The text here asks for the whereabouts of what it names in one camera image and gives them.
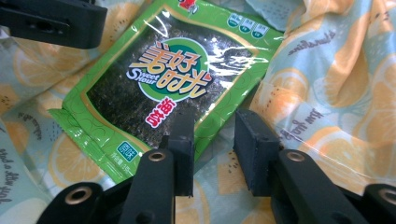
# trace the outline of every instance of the green package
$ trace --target green package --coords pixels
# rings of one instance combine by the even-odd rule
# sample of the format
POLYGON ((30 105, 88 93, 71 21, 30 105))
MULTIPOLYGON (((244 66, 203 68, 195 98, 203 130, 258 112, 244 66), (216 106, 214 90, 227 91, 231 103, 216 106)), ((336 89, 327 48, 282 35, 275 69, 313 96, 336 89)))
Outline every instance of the green package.
POLYGON ((156 0, 51 115, 115 182, 134 175, 177 111, 194 111, 195 160, 262 80, 282 34, 199 0, 156 0))

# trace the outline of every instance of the metal screw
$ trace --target metal screw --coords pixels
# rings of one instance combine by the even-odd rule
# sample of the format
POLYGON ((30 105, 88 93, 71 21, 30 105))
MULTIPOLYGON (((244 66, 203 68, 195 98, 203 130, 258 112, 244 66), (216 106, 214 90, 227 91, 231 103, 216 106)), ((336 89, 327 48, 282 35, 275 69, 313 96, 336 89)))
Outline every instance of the metal screw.
POLYGON ((392 189, 381 189, 379 191, 379 196, 383 198, 388 203, 396 205, 396 191, 392 189))
POLYGON ((166 155, 163 152, 153 152, 148 156, 151 161, 162 161, 165 157, 166 155))
POLYGON ((78 204, 85 202, 92 195, 92 190, 89 187, 79 187, 77 189, 73 189, 67 195, 64 201, 68 204, 78 204))
POLYGON ((286 155, 292 161, 304 161, 305 160, 305 157, 298 152, 288 152, 288 154, 286 154, 286 155))

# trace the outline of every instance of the dark seaweed sheet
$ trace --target dark seaweed sheet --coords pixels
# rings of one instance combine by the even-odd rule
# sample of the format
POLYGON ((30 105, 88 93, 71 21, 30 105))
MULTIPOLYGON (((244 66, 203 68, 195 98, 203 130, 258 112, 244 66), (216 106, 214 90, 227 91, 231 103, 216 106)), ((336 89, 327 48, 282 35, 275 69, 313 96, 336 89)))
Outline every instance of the dark seaweed sheet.
POLYGON ((139 89, 137 82, 131 81, 125 76, 128 66, 132 62, 137 62, 149 46, 153 45, 155 41, 187 37, 200 43, 207 51, 211 61, 209 72, 213 77, 213 81, 206 87, 207 94, 196 99, 188 98, 177 102, 176 110, 186 107, 194 108, 195 120, 198 120, 225 91, 220 82, 232 82, 236 74, 244 69, 244 61, 237 60, 235 57, 248 58, 251 56, 248 50, 240 48, 239 43, 218 31, 188 24, 172 16, 166 18, 160 14, 158 18, 158 20, 151 21, 150 25, 163 33, 167 30, 169 36, 164 37, 147 27, 139 38, 110 65, 87 93, 93 106, 107 121, 153 148, 160 144, 164 134, 169 134, 170 124, 175 118, 169 116, 157 129, 153 130, 145 122, 145 118, 158 102, 147 98, 139 89))

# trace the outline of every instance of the black plastic part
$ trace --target black plastic part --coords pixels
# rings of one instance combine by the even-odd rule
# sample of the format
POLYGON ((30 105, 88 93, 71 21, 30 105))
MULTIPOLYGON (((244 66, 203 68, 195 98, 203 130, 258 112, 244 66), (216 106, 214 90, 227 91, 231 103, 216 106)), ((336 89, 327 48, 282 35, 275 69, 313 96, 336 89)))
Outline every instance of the black plastic part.
POLYGON ((369 185, 358 207, 370 223, 396 223, 396 188, 385 184, 369 185))
POLYGON ((177 112, 167 139, 167 149, 175 159, 175 195, 192 196, 194 170, 194 117, 192 109, 177 112))
POLYGON ((174 172, 169 150, 146 152, 139 162, 119 223, 174 223, 174 172))
POLYGON ((254 196, 270 196, 268 165, 277 159, 279 140, 253 111, 237 109, 233 149, 241 164, 247 187, 254 196))
POLYGON ((368 223, 307 154, 282 150, 274 169, 298 223, 368 223))
POLYGON ((106 224, 119 223, 122 207, 125 199, 128 197, 129 190, 134 178, 130 177, 114 187, 107 189, 103 194, 103 204, 105 208, 105 222, 106 224))
POLYGON ((271 185, 271 209, 274 214, 274 219, 276 224, 298 223, 298 217, 293 204, 275 171, 275 163, 275 161, 270 162, 270 174, 268 176, 268 182, 271 185))
POLYGON ((103 190, 95 183, 77 183, 61 191, 41 215, 37 224, 102 223, 103 190))
POLYGON ((10 35, 78 49, 99 46, 107 9, 81 0, 1 0, 10 35))

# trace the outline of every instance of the fabric cloth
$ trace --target fabric cloth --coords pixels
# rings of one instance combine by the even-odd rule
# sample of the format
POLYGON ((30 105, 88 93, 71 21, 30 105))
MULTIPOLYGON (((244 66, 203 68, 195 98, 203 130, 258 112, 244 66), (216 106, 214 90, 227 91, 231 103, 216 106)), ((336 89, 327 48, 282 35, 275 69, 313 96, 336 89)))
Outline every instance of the fabric cloth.
POLYGON ((396 185, 396 2, 303 1, 288 18, 250 108, 335 184, 396 185))
MULTIPOLYGON (((282 0, 271 5, 274 1, 247 0, 251 7, 243 0, 212 2, 259 14, 286 31, 250 104, 286 148, 307 152, 335 184, 356 193, 369 183, 396 185, 395 1, 282 0)), ((15 211, 36 204, 35 214, 19 222, 35 223, 48 197, 76 182, 93 181, 105 189, 114 185, 47 112, 61 107, 66 94, 146 3, 96 4, 109 9, 103 42, 96 49, 0 34, 0 153, 18 152, 26 176, 13 183, 26 178, 23 183, 40 191, 18 195, 20 189, 12 189, 20 198, 13 201, 18 202, 14 209, 0 206, 1 223, 14 223, 15 211)), ((248 193, 232 146, 229 123, 196 164, 194 197, 177 198, 177 223, 274 222, 270 199, 248 193)), ((10 156, 2 157, 0 165, 10 156)), ((3 173, 0 181, 4 187, 3 173)))

